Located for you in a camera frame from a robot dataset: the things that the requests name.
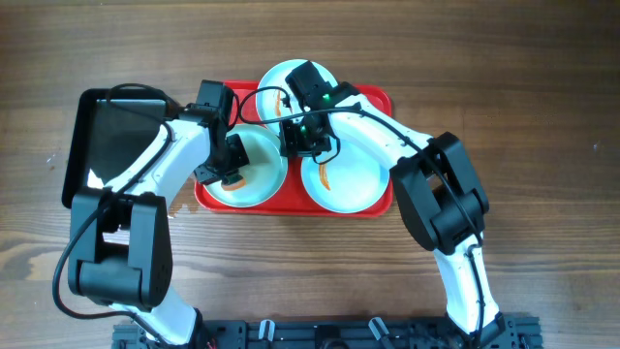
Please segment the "black mount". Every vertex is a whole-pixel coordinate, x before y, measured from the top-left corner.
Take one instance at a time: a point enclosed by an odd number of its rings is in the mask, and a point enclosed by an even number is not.
[[[84,187],[71,209],[71,237],[111,191]],[[104,241],[104,233],[129,229],[129,244]],[[171,284],[172,251],[166,199],[123,195],[84,232],[69,257],[69,288],[96,304],[119,302],[149,311]]]
[[[159,125],[154,122],[143,122],[143,118],[139,116],[136,117],[129,112],[113,109],[108,104],[102,104],[106,100],[108,94],[109,89],[107,88],[91,88],[84,91],[79,97],[76,124],[71,141],[69,161],[67,162],[65,184],[62,191],[62,204],[66,208],[71,208],[74,195],[81,187],[86,185],[89,170],[94,170],[95,173],[98,173],[102,171],[102,168],[107,168],[107,172],[114,173],[114,170],[109,168],[109,163],[106,161],[98,163],[97,160],[101,160],[98,158],[104,155],[104,158],[115,158],[117,159],[116,162],[121,162],[118,160],[119,156],[105,154],[102,151],[101,148],[107,145],[106,142],[112,142],[116,137],[130,135],[130,137],[134,136],[132,141],[135,143],[135,134],[141,135],[142,139],[147,140],[144,148],[136,146],[134,149],[124,149],[125,154],[121,156],[124,160],[122,162],[127,163],[127,166],[129,166],[138,159],[140,154],[152,140],[155,139],[159,132]],[[123,88],[114,92],[113,100],[116,102],[124,102],[124,106],[129,107],[132,111],[146,112],[153,116],[161,117],[162,120],[165,119],[168,114],[166,110],[166,101],[161,99],[161,94],[157,94],[154,91],[141,88]],[[117,128],[124,126],[129,130],[126,134],[123,134],[116,129],[109,135],[102,137],[100,139],[102,143],[94,144],[93,139],[96,138],[96,134],[100,131],[98,128],[102,127],[99,122],[101,119],[110,119],[110,116],[113,116],[111,118],[112,120],[118,122],[116,125]],[[129,139],[123,140],[122,142],[123,145],[129,143],[131,143]],[[99,151],[95,151],[95,154],[92,154],[93,148],[98,147],[100,148]],[[117,175],[120,175],[120,173],[125,170],[126,168],[120,167]]]
[[[200,184],[208,185],[238,174],[250,163],[239,135],[226,137],[233,108],[233,91],[219,81],[203,80],[196,103],[188,105],[178,118],[208,128],[210,151],[206,161],[194,170]]]
[[[305,111],[320,111],[335,108],[347,97],[359,94],[348,82],[332,87],[325,81],[311,61],[299,65],[285,78],[285,82]],[[330,151],[329,137],[334,137],[329,124],[328,113],[303,116],[299,123],[292,120],[280,123],[280,154],[285,157],[316,157],[323,151]]]
[[[484,349],[542,349],[541,325],[534,317],[502,315],[506,330]],[[212,347],[218,349],[466,349],[468,344],[448,317],[385,321],[389,335],[377,340],[366,321],[277,322],[273,340],[261,338],[259,324],[205,321]],[[148,349],[136,325],[114,327],[112,349]]]
[[[430,140],[423,152],[447,176],[450,187],[472,218],[477,230],[484,229],[482,216],[488,212],[486,194],[460,140],[446,132]],[[400,215],[412,237],[428,251],[446,255],[468,238],[467,221],[448,195],[444,185],[432,189],[427,179],[432,172],[420,154],[402,158],[389,170]]]

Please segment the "plastic tray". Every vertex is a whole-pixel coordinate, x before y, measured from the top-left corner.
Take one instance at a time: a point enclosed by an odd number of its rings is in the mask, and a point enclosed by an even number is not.
[[[239,96],[245,98],[248,93],[256,90],[259,83],[256,81],[229,80],[224,84]],[[377,109],[391,116],[391,100],[384,90],[377,86],[356,85],[370,103]],[[243,107],[243,117],[248,120],[259,120],[256,113],[256,99],[252,97]],[[232,115],[236,112],[236,106],[232,107]],[[246,213],[246,214],[270,214],[270,215],[301,215],[301,216],[329,216],[329,217],[351,217],[351,218],[374,218],[384,214],[391,206],[393,194],[391,181],[387,185],[386,192],[375,205],[358,213],[335,213],[328,211],[318,204],[306,193],[303,183],[301,183],[301,159],[289,160],[289,172],[280,190],[271,199],[253,207],[237,208],[226,206],[213,199],[204,187],[196,182],[194,194],[198,202],[205,208],[215,212],[224,213]]]

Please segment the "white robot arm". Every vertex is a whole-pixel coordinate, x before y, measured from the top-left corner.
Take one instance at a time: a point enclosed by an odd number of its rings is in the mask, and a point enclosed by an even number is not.
[[[168,121],[174,137],[166,152],[142,176],[142,180],[126,191],[129,195],[139,196],[153,193],[166,198],[167,209],[183,186],[189,175],[209,156],[210,143],[208,129],[194,121]],[[117,191],[144,167],[166,141],[168,132],[164,126],[151,145],[122,175],[106,183],[112,191]],[[114,302],[110,306],[114,310],[127,310],[139,316],[153,331],[163,337],[168,344],[182,345],[192,339],[198,316],[197,310],[183,301],[170,286],[162,302],[143,311],[135,306]]]
[[[425,149],[428,141],[432,139],[431,136],[411,130],[385,115],[362,94],[346,98],[337,104],[336,108],[355,105],[362,111],[380,117],[400,133],[409,137],[421,149]],[[386,169],[396,166],[401,158],[411,158],[417,153],[410,146],[403,146],[403,141],[379,122],[358,113],[334,112],[330,115],[329,122],[336,137],[354,143],[365,150]],[[464,333],[475,332],[479,324],[480,295],[471,265],[466,257],[468,248],[476,243],[478,243],[476,237],[471,235],[456,245],[455,251],[450,255],[446,255],[439,249],[433,251],[446,288],[448,316]],[[499,313],[499,307],[489,291],[481,249],[475,249],[473,253],[482,286],[482,298],[485,303],[483,318],[486,326],[495,319]]]

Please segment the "carrot slice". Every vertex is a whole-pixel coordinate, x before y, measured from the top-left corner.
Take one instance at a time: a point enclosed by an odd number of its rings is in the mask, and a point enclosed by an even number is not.
[[[280,101],[282,100],[280,98],[281,92],[282,91],[278,90],[278,98],[275,100],[275,115],[278,117],[282,116],[282,112],[280,111]]]
[[[331,191],[329,187],[329,181],[327,180],[327,164],[319,165],[319,179],[325,189]]]

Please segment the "wood grain surface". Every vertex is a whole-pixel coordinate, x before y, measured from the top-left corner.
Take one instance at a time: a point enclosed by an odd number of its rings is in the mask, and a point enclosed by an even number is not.
[[[484,260],[503,311],[540,316],[546,348],[620,346],[617,5],[167,3],[2,2],[0,348],[109,348],[120,321],[70,319],[50,295],[82,91],[143,82],[187,103],[201,79],[260,79],[299,57],[381,86],[407,126],[461,138],[491,202]],[[445,312],[395,203],[373,220],[214,214],[192,184],[170,213],[173,285],[207,319]]]

